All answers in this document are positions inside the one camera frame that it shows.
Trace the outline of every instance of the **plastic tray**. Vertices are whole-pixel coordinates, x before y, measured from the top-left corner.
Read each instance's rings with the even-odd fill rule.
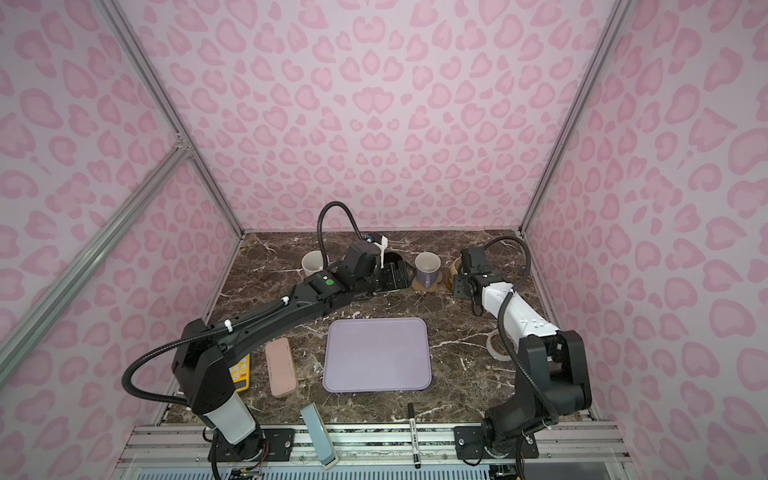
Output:
[[[331,393],[423,390],[432,382],[424,320],[337,320],[328,329],[323,387]]]

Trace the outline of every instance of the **cable hose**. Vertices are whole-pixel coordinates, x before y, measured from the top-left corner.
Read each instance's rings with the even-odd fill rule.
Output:
[[[282,309],[284,306],[285,306],[285,303],[282,300],[277,301],[275,306],[273,308],[270,308],[266,312],[258,313],[254,316],[249,316],[246,318],[241,318],[241,319],[238,319],[236,322],[233,322],[231,324],[232,329],[234,330],[247,323],[251,323],[256,320],[260,320],[265,316],[272,315],[273,313],[276,313],[278,310]],[[210,338],[213,336],[219,336],[221,334],[226,335],[228,333],[229,333],[229,329],[226,328],[225,326],[221,326],[220,328],[213,328],[210,330],[206,330],[205,332],[195,333],[190,336],[185,336],[182,339],[174,340],[173,342],[166,343],[163,346],[158,346],[156,349],[151,350],[145,353],[144,355],[140,356],[132,364],[130,364],[128,368],[125,369],[125,372],[123,372],[123,378],[122,378],[123,389],[127,393],[142,400],[151,400],[152,402],[161,402],[161,403],[174,403],[176,405],[188,407],[189,403],[187,402],[187,399],[185,399],[184,397],[173,396],[173,395],[162,395],[160,393],[147,392],[146,390],[142,390],[138,388],[136,385],[134,385],[132,377],[134,376],[136,371],[139,370],[139,368],[141,368],[142,365],[144,365],[146,362],[149,362],[156,356],[162,355],[163,353],[176,349],[179,346],[184,345],[185,343],[192,343],[192,342],[196,342],[198,340]]]
[[[515,474],[518,476],[518,480],[525,480],[525,464],[523,463],[523,442],[524,436],[520,436],[515,445]]]
[[[501,237],[496,237],[493,240],[488,241],[484,248],[487,250],[491,247],[494,243],[501,242],[502,240],[510,240],[512,242],[515,242],[517,245],[519,245],[523,253],[525,253],[525,266],[523,267],[523,274],[520,277],[520,280],[515,283],[515,291],[517,293],[523,293],[523,290],[525,290],[525,282],[528,281],[528,278],[531,276],[531,249],[528,248],[528,244],[524,242],[522,239],[514,237],[512,235],[502,235]]]
[[[216,459],[216,446],[219,445],[219,437],[221,432],[218,429],[214,430],[214,440],[210,444],[210,471],[214,474],[214,480],[221,480],[219,475],[219,465]]]
[[[352,216],[352,212],[349,211],[349,207],[347,207],[345,204],[339,201],[333,201],[327,204],[323,209],[320,211],[320,215],[317,216],[317,243],[320,247],[320,254],[323,256],[323,269],[328,268],[328,255],[326,254],[326,243],[323,241],[323,218],[325,218],[326,213],[328,213],[328,210],[330,210],[333,207],[341,207],[344,212],[346,213],[346,216],[349,218],[349,222],[352,224],[352,228],[355,229],[355,233],[357,233],[357,237],[361,240],[363,240],[362,233],[360,233],[360,229],[357,227],[357,223],[355,222],[355,217]]]
[[[547,395],[539,388],[538,385],[536,385],[536,382],[533,380],[533,377],[531,377],[531,373],[520,363],[520,357],[518,357],[518,353],[515,351],[515,346],[512,344],[512,341],[507,336],[507,331],[504,328],[504,314],[507,312],[507,306],[509,306],[509,302],[511,302],[512,297],[515,296],[515,291],[510,290],[507,292],[507,296],[504,297],[504,301],[502,302],[501,308],[498,310],[498,336],[502,338],[502,342],[504,343],[504,347],[507,349],[507,353],[512,358],[512,363],[515,364],[515,375],[517,373],[521,373],[523,375],[523,378],[525,378],[525,381],[528,382],[528,384],[531,386],[531,390],[533,390],[533,393],[536,395],[536,397],[539,399],[542,405],[544,405],[544,408],[547,410],[547,413],[549,414],[549,418],[551,420],[551,423],[549,425],[556,425],[560,421],[560,416],[558,415],[557,409],[552,405],[552,401],[547,397]]]

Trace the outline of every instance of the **brown marble surface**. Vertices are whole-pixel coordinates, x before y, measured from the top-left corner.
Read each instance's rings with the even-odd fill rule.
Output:
[[[382,232],[389,238],[389,249],[412,264],[418,253],[432,251],[443,260],[447,276],[450,262],[468,245],[484,243],[500,231],[420,231]],[[354,233],[327,233],[326,248],[331,261],[338,260],[354,241]],[[285,294],[302,280],[301,257],[317,249],[314,233],[249,234],[243,242],[213,319],[259,306]],[[497,243],[490,250],[494,271],[503,272],[513,283],[525,263],[517,247]],[[533,279],[523,297],[542,316],[545,314]],[[417,316],[426,322],[432,357],[432,384],[418,392],[328,393],[323,388],[323,363],[326,333],[333,320]],[[468,300],[455,300],[441,285],[435,293],[413,289],[380,293],[364,303],[336,311],[333,315],[290,330],[293,362],[300,387],[284,398],[270,394],[263,348],[251,355],[250,388],[241,393],[262,424],[301,423],[302,407],[315,402],[327,423],[402,421],[406,406],[413,402],[421,422],[476,422],[489,407],[514,392],[515,372],[511,363],[493,359],[485,349],[487,334],[495,329],[496,319],[489,313],[473,316]],[[501,342],[495,344],[503,351]],[[200,422],[191,412],[173,407],[167,422]]]

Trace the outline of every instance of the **white mug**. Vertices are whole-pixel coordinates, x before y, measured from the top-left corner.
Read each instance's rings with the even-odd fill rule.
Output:
[[[416,255],[414,262],[416,267],[416,280],[421,283],[425,289],[432,286],[440,275],[442,260],[432,252],[421,252]]]
[[[304,276],[310,276],[323,269],[323,254],[320,250],[312,250],[301,259],[301,268]]]

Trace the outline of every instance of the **light blue eraser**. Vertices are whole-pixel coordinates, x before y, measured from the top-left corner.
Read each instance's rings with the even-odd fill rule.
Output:
[[[317,452],[317,459],[323,465],[323,468],[333,467],[339,461],[339,457],[336,455],[336,449],[333,448],[333,443],[328,436],[326,426],[320,418],[315,404],[310,403],[301,409],[301,417],[304,419],[306,429],[310,432],[312,445],[315,447],[315,452]]]

